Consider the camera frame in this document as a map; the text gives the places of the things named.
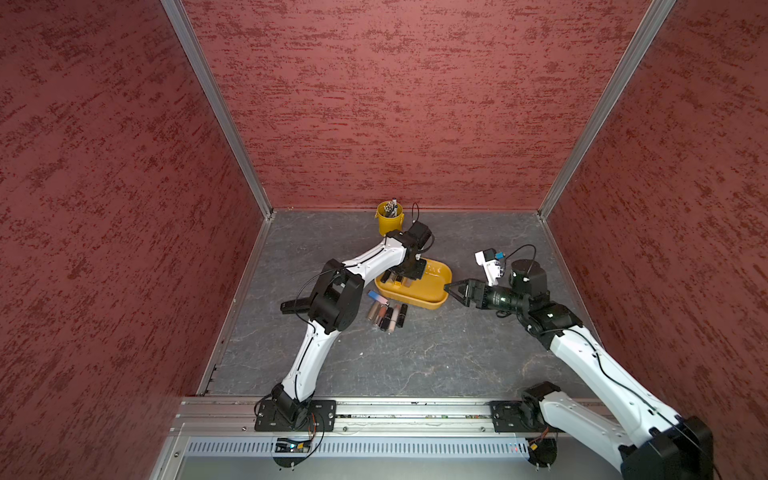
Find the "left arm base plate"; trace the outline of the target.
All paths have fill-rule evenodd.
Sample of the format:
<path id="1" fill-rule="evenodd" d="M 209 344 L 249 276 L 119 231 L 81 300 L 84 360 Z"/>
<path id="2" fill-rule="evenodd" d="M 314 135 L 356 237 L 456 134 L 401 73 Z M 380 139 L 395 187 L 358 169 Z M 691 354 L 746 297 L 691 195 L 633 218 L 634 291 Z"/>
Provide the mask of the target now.
<path id="1" fill-rule="evenodd" d="M 254 408 L 256 432 L 315 433 L 334 430 L 337 402 L 310 400 L 308 403 L 281 410 L 276 400 L 261 401 Z"/>

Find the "right aluminium corner post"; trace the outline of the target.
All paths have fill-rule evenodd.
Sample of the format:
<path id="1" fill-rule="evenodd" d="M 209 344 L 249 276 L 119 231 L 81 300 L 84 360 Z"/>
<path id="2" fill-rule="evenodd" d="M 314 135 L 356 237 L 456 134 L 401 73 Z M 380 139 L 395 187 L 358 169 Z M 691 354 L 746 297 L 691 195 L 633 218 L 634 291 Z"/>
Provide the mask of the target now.
<path id="1" fill-rule="evenodd" d="M 553 213 L 566 187 L 586 157 L 675 4 L 675 0 L 653 0 L 650 2 L 587 123 L 538 210 L 538 216 L 543 222 L 546 222 Z"/>

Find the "blue pink lip gloss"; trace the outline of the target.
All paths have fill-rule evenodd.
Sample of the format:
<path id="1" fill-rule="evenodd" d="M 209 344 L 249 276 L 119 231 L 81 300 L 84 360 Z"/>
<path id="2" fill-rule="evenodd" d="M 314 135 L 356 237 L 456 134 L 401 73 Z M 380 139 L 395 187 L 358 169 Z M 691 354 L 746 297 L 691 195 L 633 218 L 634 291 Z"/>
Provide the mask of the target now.
<path id="1" fill-rule="evenodd" d="M 382 305 L 388 305 L 389 304 L 389 300 L 387 298 L 385 298 L 383 295 L 377 293 L 376 291 L 370 290 L 370 291 L 367 292 L 367 295 L 371 299 L 375 300 L 376 302 L 378 302 L 378 303 L 380 303 Z"/>

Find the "pens in yellow cup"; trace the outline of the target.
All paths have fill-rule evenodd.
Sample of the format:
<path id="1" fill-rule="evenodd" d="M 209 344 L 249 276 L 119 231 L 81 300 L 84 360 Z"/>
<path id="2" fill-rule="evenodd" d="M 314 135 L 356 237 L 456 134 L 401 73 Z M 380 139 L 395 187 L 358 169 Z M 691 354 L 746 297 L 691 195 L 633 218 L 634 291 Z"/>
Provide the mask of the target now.
<path id="1" fill-rule="evenodd" d="M 396 199 L 392 199 L 383 204 L 383 216 L 385 218 L 396 218 L 400 215 L 400 206 Z"/>

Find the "right controller connector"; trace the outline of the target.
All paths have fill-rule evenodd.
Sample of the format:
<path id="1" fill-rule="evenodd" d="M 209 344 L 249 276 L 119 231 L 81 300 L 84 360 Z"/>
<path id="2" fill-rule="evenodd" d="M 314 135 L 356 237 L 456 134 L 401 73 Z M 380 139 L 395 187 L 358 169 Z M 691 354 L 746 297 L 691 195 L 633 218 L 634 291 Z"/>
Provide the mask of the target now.
<path id="1" fill-rule="evenodd" d="M 557 440 L 554 438 L 532 440 L 528 444 L 528 455 L 528 462 L 536 469 L 550 469 L 558 455 Z"/>

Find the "black lipstick group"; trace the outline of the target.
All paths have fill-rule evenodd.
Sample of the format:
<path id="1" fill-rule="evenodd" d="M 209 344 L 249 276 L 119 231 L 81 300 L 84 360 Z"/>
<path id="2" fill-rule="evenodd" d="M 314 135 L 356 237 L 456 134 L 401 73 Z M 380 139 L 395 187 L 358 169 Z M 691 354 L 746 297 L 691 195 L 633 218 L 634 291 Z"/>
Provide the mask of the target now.
<path id="1" fill-rule="evenodd" d="M 387 307 L 383 316 L 378 321 L 378 327 L 382 331 L 388 331 L 392 325 L 392 317 L 394 313 L 393 307 Z"/>

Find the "left aluminium corner post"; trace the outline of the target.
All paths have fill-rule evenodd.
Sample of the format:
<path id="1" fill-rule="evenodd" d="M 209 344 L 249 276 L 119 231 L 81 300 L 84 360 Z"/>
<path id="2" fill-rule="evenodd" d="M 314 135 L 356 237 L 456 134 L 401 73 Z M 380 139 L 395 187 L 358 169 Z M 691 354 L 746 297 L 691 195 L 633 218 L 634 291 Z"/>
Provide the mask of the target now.
<path id="1" fill-rule="evenodd" d="M 245 143 L 237 129 L 210 65 L 205 58 L 204 51 L 194 32 L 191 20 L 185 10 L 183 2 L 179 0 L 161 0 L 161 5 L 182 49 L 184 50 L 198 83 L 203 90 L 209 106 L 224 134 L 262 216 L 267 221 L 271 221 L 274 216 L 273 206 L 268 199 L 263 185 L 258 179 Z"/>

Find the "yellow plastic storage box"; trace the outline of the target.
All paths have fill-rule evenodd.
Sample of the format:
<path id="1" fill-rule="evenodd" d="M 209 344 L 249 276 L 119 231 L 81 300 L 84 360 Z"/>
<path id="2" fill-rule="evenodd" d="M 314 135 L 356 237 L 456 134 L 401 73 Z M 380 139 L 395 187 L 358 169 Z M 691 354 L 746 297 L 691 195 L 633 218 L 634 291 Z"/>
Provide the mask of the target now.
<path id="1" fill-rule="evenodd" d="M 445 284 L 452 282 L 452 271 L 444 263 L 427 259 L 427 266 L 420 280 L 411 280 L 410 285 L 395 283 L 396 274 L 391 273 L 389 280 L 382 284 L 380 277 L 375 279 L 375 286 L 386 298 L 427 310 L 436 310 L 448 298 L 444 291 Z"/>

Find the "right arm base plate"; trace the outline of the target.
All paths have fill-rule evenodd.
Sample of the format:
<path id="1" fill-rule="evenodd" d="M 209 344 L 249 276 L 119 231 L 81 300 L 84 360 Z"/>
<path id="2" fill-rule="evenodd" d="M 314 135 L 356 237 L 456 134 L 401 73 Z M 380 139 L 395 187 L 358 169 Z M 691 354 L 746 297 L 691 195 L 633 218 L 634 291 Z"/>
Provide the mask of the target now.
<path id="1" fill-rule="evenodd" d="M 533 401 L 491 401 L 490 417 L 496 433 L 520 433 L 537 436 L 549 429 L 550 433 L 561 430 L 549 425 L 540 408 Z"/>

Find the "pink lip gloss tube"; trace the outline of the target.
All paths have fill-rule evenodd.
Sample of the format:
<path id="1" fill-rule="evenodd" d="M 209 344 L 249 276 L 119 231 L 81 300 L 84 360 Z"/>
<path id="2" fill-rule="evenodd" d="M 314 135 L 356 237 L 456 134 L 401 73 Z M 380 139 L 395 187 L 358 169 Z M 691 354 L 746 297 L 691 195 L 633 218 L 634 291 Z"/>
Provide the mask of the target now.
<path id="1" fill-rule="evenodd" d="M 389 326 L 388 326 L 389 333 L 393 333 L 399 328 L 402 307 L 403 307 L 402 304 L 397 304 L 393 307 Z"/>

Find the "aluminium front rail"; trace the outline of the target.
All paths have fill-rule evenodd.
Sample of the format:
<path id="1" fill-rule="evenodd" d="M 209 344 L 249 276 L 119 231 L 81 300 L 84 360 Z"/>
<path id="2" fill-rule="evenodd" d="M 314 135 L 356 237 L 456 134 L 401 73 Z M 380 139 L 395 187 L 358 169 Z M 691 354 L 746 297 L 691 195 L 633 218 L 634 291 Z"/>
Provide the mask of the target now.
<path id="1" fill-rule="evenodd" d="M 342 397 L 337 402 L 334 430 L 331 432 L 289 433 L 256 432 L 254 408 L 261 402 L 256 397 L 209 396 L 182 400 L 172 421 L 172 435 L 285 435 L 293 438 L 322 433 L 363 435 L 416 436 L 493 436 L 528 435 L 496 433 L 488 404 L 482 398 L 383 398 Z M 629 410 L 620 416 L 597 399 L 573 399 L 554 392 L 536 402 L 544 420 L 565 433 L 579 426 L 601 423 L 603 431 L 628 441 L 630 435 L 647 434 L 655 429 L 659 416 L 638 400 L 629 402 Z"/>

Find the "rose gold lipstick tube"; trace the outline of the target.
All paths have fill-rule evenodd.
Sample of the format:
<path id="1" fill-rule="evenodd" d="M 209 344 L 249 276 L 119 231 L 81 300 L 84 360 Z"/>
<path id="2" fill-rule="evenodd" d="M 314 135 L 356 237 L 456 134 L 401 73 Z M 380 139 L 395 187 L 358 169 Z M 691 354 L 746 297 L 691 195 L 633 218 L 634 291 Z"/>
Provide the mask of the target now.
<path id="1" fill-rule="evenodd" d="M 386 308 L 387 308 L 387 307 L 388 307 L 388 306 L 386 306 L 386 305 L 382 305 L 382 307 L 381 307 L 381 310 L 380 310 L 380 312 L 379 312 L 379 316 L 378 316 L 377 320 L 375 321 L 375 324 L 376 324 L 376 326 L 377 326 L 377 327 L 378 327 L 378 321 L 379 321 L 379 320 L 381 319 L 381 317 L 383 316 L 383 314 L 384 314 L 384 312 L 385 312 L 385 310 L 386 310 Z"/>

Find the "black flat remote device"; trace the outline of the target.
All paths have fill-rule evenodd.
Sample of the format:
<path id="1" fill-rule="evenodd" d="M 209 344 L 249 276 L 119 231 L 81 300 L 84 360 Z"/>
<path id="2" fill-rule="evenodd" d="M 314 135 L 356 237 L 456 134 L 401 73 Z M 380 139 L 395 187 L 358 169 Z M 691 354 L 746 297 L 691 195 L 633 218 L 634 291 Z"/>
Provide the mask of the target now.
<path id="1" fill-rule="evenodd" d="M 280 305 L 280 312 L 284 315 L 307 313 L 311 308 L 309 298 L 299 298 L 285 301 Z"/>

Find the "beige lipstick tube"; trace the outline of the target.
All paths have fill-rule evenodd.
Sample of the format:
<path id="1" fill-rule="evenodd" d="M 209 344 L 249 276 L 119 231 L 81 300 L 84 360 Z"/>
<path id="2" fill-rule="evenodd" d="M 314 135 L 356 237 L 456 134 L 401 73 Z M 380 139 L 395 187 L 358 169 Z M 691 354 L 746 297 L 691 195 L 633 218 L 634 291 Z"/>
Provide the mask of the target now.
<path id="1" fill-rule="evenodd" d="M 368 313 L 366 315 L 366 318 L 370 322 L 375 322 L 379 316 L 379 312 L 381 310 L 382 304 L 378 301 L 374 301 L 371 308 L 368 310 Z"/>

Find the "left controller board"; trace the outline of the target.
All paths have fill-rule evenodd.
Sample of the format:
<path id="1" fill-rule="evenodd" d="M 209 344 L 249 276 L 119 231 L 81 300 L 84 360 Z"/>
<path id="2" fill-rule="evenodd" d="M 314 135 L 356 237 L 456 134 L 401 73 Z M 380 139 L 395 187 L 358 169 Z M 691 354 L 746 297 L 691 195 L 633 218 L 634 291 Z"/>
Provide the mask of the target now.
<path id="1" fill-rule="evenodd" d="M 312 451 L 311 439 L 296 440 L 278 437 L 274 444 L 272 460 L 280 468 L 293 469 L 308 458 Z"/>

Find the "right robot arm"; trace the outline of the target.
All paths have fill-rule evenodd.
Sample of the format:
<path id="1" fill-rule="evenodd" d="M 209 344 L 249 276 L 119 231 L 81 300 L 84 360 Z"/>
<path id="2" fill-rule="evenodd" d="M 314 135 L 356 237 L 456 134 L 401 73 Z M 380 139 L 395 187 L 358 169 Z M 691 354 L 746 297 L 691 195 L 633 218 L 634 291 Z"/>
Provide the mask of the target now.
<path id="1" fill-rule="evenodd" d="M 514 275 L 509 286 L 467 279 L 445 285 L 466 307 L 513 315 L 524 330 L 562 360 L 612 414 L 598 415 L 552 383 L 527 392 L 532 424 L 574 437 L 625 479 L 714 479 L 714 438 L 698 417 L 682 417 L 643 387 L 594 339 L 566 306 L 554 302 L 543 281 Z"/>

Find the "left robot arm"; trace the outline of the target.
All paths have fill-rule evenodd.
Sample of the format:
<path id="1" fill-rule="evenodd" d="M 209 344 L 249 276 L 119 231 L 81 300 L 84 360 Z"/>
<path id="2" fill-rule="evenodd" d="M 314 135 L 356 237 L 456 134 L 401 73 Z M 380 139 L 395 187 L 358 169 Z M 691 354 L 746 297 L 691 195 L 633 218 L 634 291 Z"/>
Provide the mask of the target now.
<path id="1" fill-rule="evenodd" d="M 320 370 L 339 334 L 355 320 L 365 288 L 386 272 L 421 279 L 427 265 L 422 255 L 432 243 L 431 230 L 419 221 L 406 231 L 388 232 L 363 254 L 326 262 L 307 297 L 281 305 L 307 325 L 288 374 L 271 391 L 277 413 L 291 429 L 306 425 Z"/>

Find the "yellow pen cup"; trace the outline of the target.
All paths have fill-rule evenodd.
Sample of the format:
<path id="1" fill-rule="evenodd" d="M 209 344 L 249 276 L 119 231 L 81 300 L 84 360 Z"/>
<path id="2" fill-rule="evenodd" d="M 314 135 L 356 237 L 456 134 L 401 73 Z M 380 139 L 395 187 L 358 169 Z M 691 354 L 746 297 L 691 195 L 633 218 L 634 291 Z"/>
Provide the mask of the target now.
<path id="1" fill-rule="evenodd" d="M 382 237 L 385 237 L 389 232 L 401 230 L 404 222 L 403 207 L 398 201 L 397 202 L 400 206 L 400 215 L 396 218 L 385 218 L 383 216 L 382 207 L 385 202 L 382 202 L 378 205 L 375 214 L 375 218 L 378 222 L 378 231 Z"/>

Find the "aluminium corner post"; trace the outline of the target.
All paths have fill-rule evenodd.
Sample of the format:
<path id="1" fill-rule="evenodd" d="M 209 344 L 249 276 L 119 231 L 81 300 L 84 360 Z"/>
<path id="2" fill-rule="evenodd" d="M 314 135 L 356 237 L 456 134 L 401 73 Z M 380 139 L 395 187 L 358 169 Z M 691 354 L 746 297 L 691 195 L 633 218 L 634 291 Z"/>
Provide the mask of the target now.
<path id="1" fill-rule="evenodd" d="M 183 2 L 179 0 L 161 0 L 161 5 L 182 49 L 184 50 L 198 83 L 203 90 L 209 106 L 224 134 L 262 216 L 267 221 L 271 221 L 274 216 L 273 206 L 268 199 L 263 185 L 258 179 L 245 143 L 237 129 L 210 65 L 205 58 L 204 51 L 194 32 L 191 20 L 185 10 Z"/>
<path id="2" fill-rule="evenodd" d="M 546 222 L 553 213 L 566 187 L 586 157 L 675 4 L 675 0 L 653 0 L 650 2 L 587 123 L 538 210 L 538 216 L 543 222 Z"/>

